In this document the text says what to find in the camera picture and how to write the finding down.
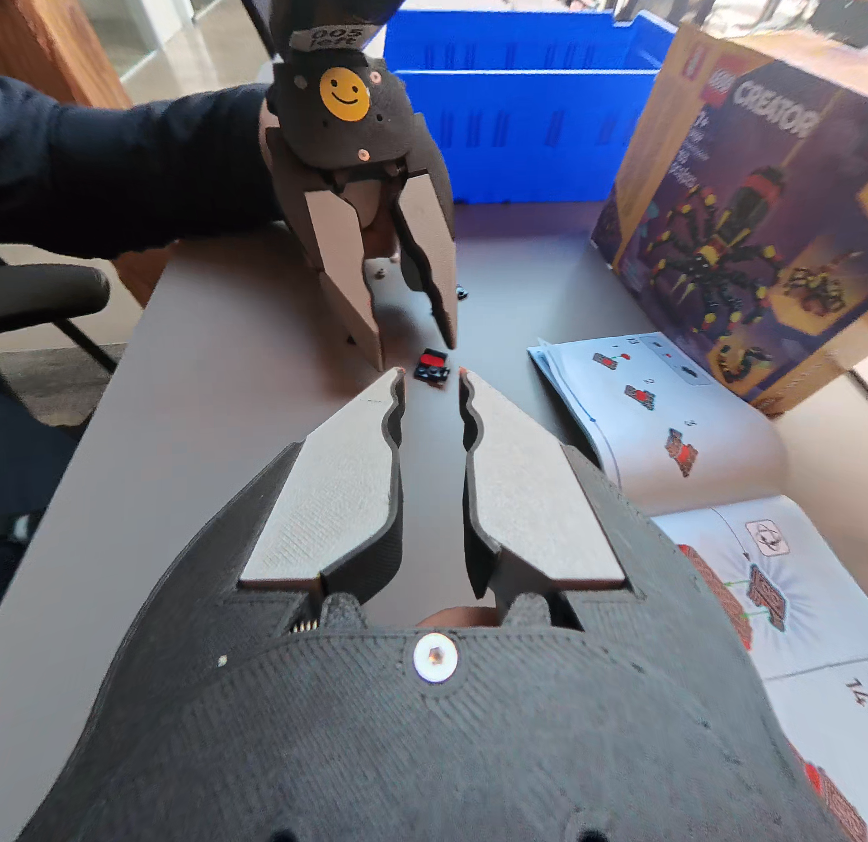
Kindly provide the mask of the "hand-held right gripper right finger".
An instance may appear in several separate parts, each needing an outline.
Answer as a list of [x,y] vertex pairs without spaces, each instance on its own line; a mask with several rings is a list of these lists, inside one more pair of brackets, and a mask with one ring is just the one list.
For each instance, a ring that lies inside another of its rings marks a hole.
[[623,567],[570,462],[577,452],[468,369],[459,409],[464,561],[475,597],[623,588]]

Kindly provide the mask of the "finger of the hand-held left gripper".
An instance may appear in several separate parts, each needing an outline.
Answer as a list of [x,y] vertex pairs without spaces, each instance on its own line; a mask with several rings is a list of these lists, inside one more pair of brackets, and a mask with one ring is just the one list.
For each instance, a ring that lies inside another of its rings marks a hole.
[[364,359],[385,370],[383,344],[365,277],[363,240],[354,207],[329,190],[307,192],[307,210],[320,255],[320,286]]
[[457,251],[429,174],[407,178],[393,204],[393,222],[443,342],[454,350],[458,344]]

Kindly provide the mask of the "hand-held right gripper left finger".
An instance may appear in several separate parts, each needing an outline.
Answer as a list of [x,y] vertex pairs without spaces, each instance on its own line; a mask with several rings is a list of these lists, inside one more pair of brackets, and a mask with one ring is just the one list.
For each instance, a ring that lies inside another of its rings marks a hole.
[[364,604],[388,585],[402,562],[405,408],[406,373],[393,367],[304,439],[241,587],[346,593]]

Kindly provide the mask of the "small red black lego assembly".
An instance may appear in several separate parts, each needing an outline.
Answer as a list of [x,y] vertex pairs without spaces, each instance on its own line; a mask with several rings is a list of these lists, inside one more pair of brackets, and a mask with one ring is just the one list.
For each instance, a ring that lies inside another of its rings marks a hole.
[[442,389],[450,377],[449,354],[425,348],[418,358],[413,377],[419,382]]

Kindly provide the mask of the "person's left forearm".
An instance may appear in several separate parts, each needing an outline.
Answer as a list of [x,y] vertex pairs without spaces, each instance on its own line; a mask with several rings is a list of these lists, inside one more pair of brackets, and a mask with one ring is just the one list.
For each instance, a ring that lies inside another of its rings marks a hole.
[[114,260],[278,221],[260,135],[266,90],[110,110],[2,77],[2,244]]

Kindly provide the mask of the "lego instruction booklet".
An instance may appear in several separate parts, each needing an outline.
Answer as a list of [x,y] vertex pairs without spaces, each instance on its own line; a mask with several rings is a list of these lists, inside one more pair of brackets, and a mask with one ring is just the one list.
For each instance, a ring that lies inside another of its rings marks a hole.
[[716,596],[812,789],[866,840],[866,594],[783,495],[771,422],[657,331],[528,354],[602,472]]

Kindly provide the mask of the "purple lego set box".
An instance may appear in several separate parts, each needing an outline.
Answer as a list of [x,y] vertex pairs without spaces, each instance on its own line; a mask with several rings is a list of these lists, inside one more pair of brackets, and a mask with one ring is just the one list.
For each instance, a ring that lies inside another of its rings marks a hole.
[[866,50],[682,28],[592,240],[655,328],[780,416],[866,359]]

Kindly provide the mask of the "blue plastic bin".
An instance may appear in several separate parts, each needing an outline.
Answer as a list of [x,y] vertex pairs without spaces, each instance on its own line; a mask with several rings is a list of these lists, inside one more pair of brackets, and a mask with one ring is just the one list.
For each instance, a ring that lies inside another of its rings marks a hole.
[[676,34],[649,12],[400,9],[384,58],[464,204],[603,200]]

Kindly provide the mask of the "person's dark trouser leg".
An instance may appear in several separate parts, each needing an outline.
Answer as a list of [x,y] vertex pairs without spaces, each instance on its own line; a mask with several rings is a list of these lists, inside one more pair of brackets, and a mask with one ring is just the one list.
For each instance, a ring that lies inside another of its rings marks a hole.
[[44,424],[1,396],[1,595],[31,544],[77,447],[62,427]]

